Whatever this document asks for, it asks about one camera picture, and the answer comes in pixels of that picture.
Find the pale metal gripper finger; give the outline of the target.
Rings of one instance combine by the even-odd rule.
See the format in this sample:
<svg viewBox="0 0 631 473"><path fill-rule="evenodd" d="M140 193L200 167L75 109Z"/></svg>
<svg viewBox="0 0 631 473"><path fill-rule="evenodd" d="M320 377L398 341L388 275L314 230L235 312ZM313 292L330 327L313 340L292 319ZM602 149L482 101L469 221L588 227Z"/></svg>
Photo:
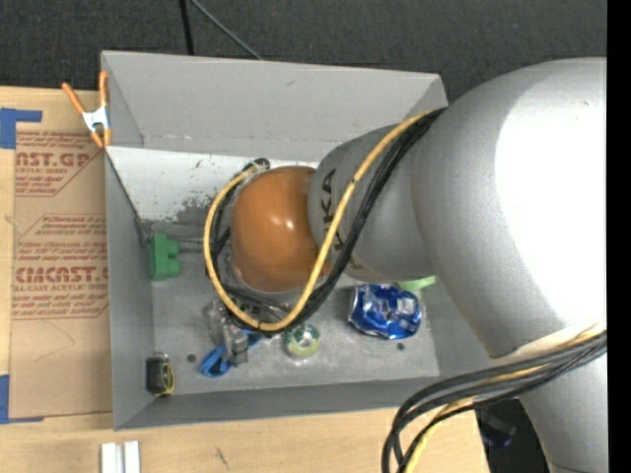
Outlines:
<svg viewBox="0 0 631 473"><path fill-rule="evenodd" d="M247 331L234 324L224 324L222 331L225 346L225 352L222 355L223 360L233 366L246 363L249 347Z"/></svg>
<svg viewBox="0 0 631 473"><path fill-rule="evenodd" d="M229 317L225 306L213 301L203 308L203 315L211 341L213 343L224 343L226 341L224 323L225 319Z"/></svg>

